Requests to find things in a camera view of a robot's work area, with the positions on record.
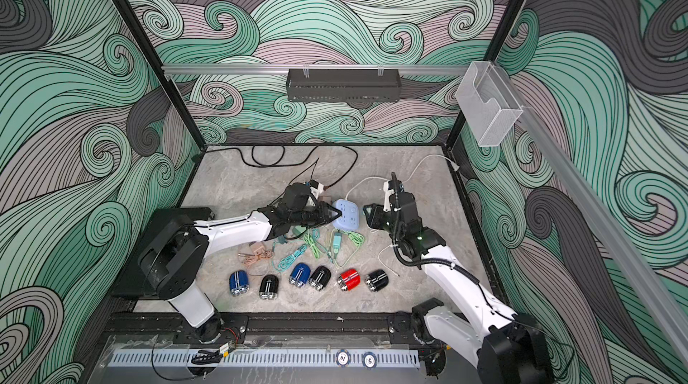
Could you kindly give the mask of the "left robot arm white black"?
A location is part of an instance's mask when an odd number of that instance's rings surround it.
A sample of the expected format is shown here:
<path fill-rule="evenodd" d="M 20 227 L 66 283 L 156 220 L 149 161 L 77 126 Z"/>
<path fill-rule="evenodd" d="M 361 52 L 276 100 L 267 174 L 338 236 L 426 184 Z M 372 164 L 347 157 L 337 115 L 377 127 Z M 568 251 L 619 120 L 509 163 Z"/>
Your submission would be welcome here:
<path fill-rule="evenodd" d="M 157 297 L 181 314 L 201 343 L 209 344 L 220 336 L 223 323 L 196 280 L 204 260 L 243 244 L 276 239 L 294 226 L 326 226 L 342 216 L 326 202 L 310 201 L 290 199 L 234 219 L 193 221 L 184 213 L 176 215 L 154 233 L 137 263 Z"/>

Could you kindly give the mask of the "pink USB charger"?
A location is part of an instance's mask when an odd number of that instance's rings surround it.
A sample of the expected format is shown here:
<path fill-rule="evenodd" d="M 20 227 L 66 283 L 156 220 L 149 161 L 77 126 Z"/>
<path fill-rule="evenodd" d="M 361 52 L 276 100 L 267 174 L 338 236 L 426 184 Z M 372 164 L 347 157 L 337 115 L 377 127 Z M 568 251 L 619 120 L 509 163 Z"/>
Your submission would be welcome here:
<path fill-rule="evenodd" d="M 265 254 L 268 252 L 267 249 L 265 248 L 265 245 L 263 242 L 253 242 L 250 244 L 250 249 L 254 256 L 257 257 L 264 257 Z"/>

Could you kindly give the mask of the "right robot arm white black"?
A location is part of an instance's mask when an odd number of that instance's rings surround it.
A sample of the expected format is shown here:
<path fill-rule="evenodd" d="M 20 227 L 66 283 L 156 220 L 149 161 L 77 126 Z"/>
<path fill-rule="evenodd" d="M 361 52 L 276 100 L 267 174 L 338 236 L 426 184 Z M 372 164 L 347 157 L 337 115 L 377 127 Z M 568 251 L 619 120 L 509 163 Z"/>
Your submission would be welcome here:
<path fill-rule="evenodd" d="M 390 235 L 397 260 L 418 267 L 458 307 L 427 306 L 420 335 L 438 339 L 475 367 L 483 383 L 552 383 L 555 380 L 543 329 L 489 294 L 460 264 L 449 244 L 425 226 L 413 194 L 389 194 L 383 205 L 363 207 L 367 225 Z"/>

